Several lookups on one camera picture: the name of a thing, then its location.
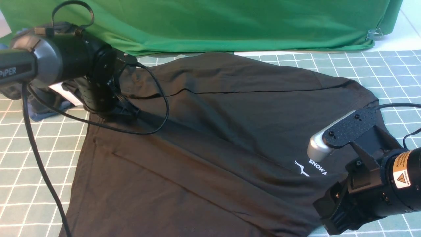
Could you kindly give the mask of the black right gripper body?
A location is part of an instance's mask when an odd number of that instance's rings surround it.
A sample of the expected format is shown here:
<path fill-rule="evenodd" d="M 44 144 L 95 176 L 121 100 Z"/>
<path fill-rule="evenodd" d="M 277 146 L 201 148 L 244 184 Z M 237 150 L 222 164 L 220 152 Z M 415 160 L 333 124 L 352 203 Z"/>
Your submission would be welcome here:
<path fill-rule="evenodd" d="M 399 142 L 382 128 L 373 127 L 349 145 L 358 157 L 346 165 L 347 177 L 314 202 L 329 235 L 400 213 L 389 174 L 391 160 L 400 151 Z"/>

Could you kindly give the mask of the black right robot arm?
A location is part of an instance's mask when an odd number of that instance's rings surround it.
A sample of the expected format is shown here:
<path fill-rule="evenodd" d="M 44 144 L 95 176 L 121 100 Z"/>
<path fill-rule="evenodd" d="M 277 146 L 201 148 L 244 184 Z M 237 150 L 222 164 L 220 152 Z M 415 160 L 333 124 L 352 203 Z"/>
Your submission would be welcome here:
<path fill-rule="evenodd" d="M 420 148 L 408 150 L 377 126 L 347 144 L 358 157 L 313 204 L 329 235 L 420 211 Z"/>

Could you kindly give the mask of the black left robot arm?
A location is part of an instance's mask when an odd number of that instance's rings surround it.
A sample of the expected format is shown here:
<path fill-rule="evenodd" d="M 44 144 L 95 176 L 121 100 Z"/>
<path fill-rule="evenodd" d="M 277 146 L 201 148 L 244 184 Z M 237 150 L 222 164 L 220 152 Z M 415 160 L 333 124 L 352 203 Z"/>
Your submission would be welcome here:
<path fill-rule="evenodd" d="M 120 66 L 136 59 L 97 37 L 77 29 L 53 33 L 51 28 L 24 31 L 1 50 L 1 93 L 23 97 L 24 84 L 34 90 L 25 105 L 33 121 L 52 117 L 75 105 L 103 118 L 135 117 L 139 109 L 121 93 Z"/>

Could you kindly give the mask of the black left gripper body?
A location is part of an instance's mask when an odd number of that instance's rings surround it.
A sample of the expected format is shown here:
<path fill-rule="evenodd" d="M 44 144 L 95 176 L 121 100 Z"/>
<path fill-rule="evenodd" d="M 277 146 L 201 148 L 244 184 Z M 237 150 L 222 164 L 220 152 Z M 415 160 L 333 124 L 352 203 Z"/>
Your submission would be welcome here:
<path fill-rule="evenodd" d="M 83 107 L 105 120 L 135 120 L 140 109 L 122 96 L 115 83 L 116 58 L 115 49 L 103 47 L 93 55 L 93 63 L 87 75 L 76 79 Z"/>

